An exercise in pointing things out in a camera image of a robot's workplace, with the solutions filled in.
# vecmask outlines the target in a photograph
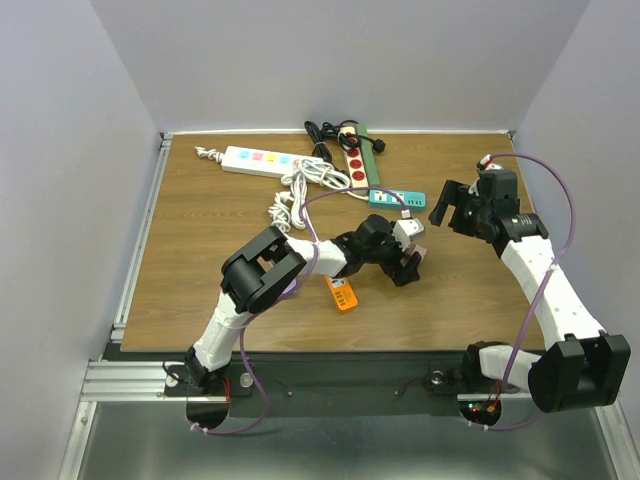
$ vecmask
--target wooden table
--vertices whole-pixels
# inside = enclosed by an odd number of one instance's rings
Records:
[[[258,318],[247,348],[262,351],[448,350],[479,340],[512,343],[528,303],[508,269],[483,241],[428,224],[446,179],[472,182],[475,164],[489,152],[510,151],[506,135],[383,135],[377,157],[384,186],[423,191],[428,254],[421,279],[395,287],[379,267],[350,278],[359,300],[340,314],[323,278],[312,277],[297,297]],[[156,204],[122,342],[124,351],[183,351],[202,334],[216,305],[223,262],[270,224],[267,208],[284,190],[275,178],[222,171],[199,159],[194,146],[228,145],[309,154],[306,135],[179,135]],[[341,151],[332,147],[337,165]],[[514,160],[501,162],[517,169]],[[313,185],[309,195],[322,190]],[[530,211],[521,183],[522,210]],[[375,210],[389,219],[397,213]],[[372,213],[366,202],[333,195],[310,215],[320,238],[354,230]],[[299,238],[307,232],[296,231]],[[525,347],[543,347],[537,325]]]

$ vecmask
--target orange object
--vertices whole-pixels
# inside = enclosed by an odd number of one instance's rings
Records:
[[[346,313],[356,308],[358,299],[351,285],[349,285],[349,280],[346,278],[329,277],[324,277],[324,279],[327,281],[327,285],[329,285],[329,290],[331,291],[331,295],[333,295],[333,299],[336,301],[338,310]]]

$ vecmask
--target teal power strip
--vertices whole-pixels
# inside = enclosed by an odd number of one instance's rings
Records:
[[[398,194],[409,210],[421,212],[427,207],[427,196],[422,192],[404,192],[402,190],[391,190]],[[383,210],[402,210],[402,205],[394,197],[380,190],[369,191],[369,207]]]

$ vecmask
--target gray floor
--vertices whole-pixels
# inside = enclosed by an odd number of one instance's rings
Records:
[[[501,423],[530,407],[505,408]],[[226,427],[245,419],[231,419]],[[554,414],[514,432],[425,415],[267,419],[240,438],[190,432],[180,403],[98,406],[80,478],[234,480],[610,479],[595,413]]]

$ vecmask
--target white wall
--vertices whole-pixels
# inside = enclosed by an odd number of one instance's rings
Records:
[[[165,131],[520,124],[588,0],[91,0]]]
[[[632,347],[622,403],[640,442],[640,3],[592,0],[516,135],[519,151],[549,160],[578,207],[564,268],[585,305]],[[523,165],[555,245],[564,242],[563,194]]]
[[[0,9],[0,478],[57,478],[157,129],[85,0]]]

